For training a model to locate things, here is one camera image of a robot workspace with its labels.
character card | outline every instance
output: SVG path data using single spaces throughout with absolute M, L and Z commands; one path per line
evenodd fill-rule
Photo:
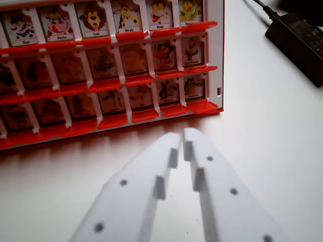
M 75 9 L 83 37 L 109 35 L 104 8 L 96 2 L 87 2 L 75 4 Z
M 31 102 L 40 126 L 65 123 L 61 106 L 51 98 L 42 98 Z
M 156 83 L 160 106 L 180 102 L 178 84 L 173 79 L 161 80 Z
M 117 90 L 99 92 L 99 102 L 103 115 L 124 113 L 126 111 L 123 95 Z
M 72 121 L 96 117 L 92 98 L 85 93 L 65 97 Z
M 9 133 L 33 128 L 22 104 L 2 105 L 1 116 Z
M 183 67 L 204 64 L 203 53 L 203 42 L 197 36 L 182 39 Z
M 139 5 L 132 0 L 111 2 L 117 33 L 141 31 Z
M 151 89 L 144 84 L 128 87 L 128 95 L 133 110 L 153 107 Z
M 51 55 L 60 84 L 86 82 L 81 59 L 71 52 Z
M 38 43 L 31 18 L 21 10 L 2 13 L 2 23 L 10 46 Z
M 107 48 L 88 49 L 86 55 L 94 81 L 118 76 L 115 55 Z
M 38 15 L 47 41 L 74 39 L 69 14 L 59 5 L 38 8 Z
M 185 101 L 203 99 L 205 97 L 205 81 L 200 75 L 185 78 Z
M 173 26 L 172 3 L 168 0 L 147 0 L 149 29 L 168 29 Z
M 37 57 L 30 56 L 15 61 L 26 89 L 52 86 L 46 64 Z
M 17 91 L 18 88 L 10 69 L 0 64 L 0 95 Z
M 179 0 L 180 27 L 202 22 L 202 0 Z
M 168 40 L 151 43 L 155 71 L 176 68 L 176 50 Z
M 138 75 L 148 72 L 146 51 L 139 44 L 120 46 L 125 75 Z

cartoon animal card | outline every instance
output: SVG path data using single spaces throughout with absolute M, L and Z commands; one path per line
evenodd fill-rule
M 22 104 L 2 105 L 0 114 L 9 133 L 33 128 Z
M 85 93 L 65 97 L 72 121 L 96 117 L 92 98 Z
M 33 101 L 32 106 L 40 126 L 49 126 L 65 123 L 65 118 L 58 102 L 51 98 L 42 98 Z
M 180 102 L 180 92 L 178 84 L 173 79 L 160 80 L 156 82 L 156 85 L 158 92 L 158 102 L 160 106 Z
M 2 13 L 2 22 L 10 46 L 38 43 L 31 18 L 21 10 Z
M 172 3 L 168 0 L 147 0 L 150 30 L 168 29 L 173 26 Z
M 16 59 L 16 65 L 26 89 L 51 87 L 46 64 L 35 56 Z
M 176 68 L 176 50 L 168 40 L 151 43 L 155 71 Z
M 202 0 L 179 0 L 180 26 L 202 22 Z
M 133 110 L 153 107 L 151 89 L 145 84 L 128 87 L 130 106 Z
M 59 5 L 38 8 L 38 15 L 47 41 L 74 39 L 69 14 Z
M 120 54 L 125 75 L 148 73 L 146 51 L 139 44 L 120 46 Z
M 71 52 L 51 55 L 60 84 L 86 82 L 81 59 Z
M 199 37 L 182 39 L 183 67 L 192 67 L 204 64 L 203 42 Z
M 123 95 L 117 90 L 99 92 L 99 102 L 103 115 L 124 113 L 126 111 Z
M 17 91 L 18 89 L 10 69 L 0 64 L 0 95 Z
M 107 48 L 88 49 L 86 55 L 94 81 L 118 76 L 115 55 Z
M 141 31 L 139 5 L 132 0 L 111 2 L 117 33 Z
M 205 97 L 205 81 L 200 75 L 185 78 L 185 101 L 203 99 Z
M 76 14 L 85 38 L 109 35 L 105 10 L 96 2 L 75 4 Z

white tabletop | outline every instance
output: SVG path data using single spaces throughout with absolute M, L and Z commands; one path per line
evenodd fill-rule
M 0 153 L 0 241 L 67 241 L 115 172 L 184 127 L 212 138 L 289 241 L 322 241 L 323 89 L 266 39 L 267 26 L 243 1 L 226 1 L 225 21 L 223 113 Z M 182 154 L 151 241 L 203 241 L 199 197 Z

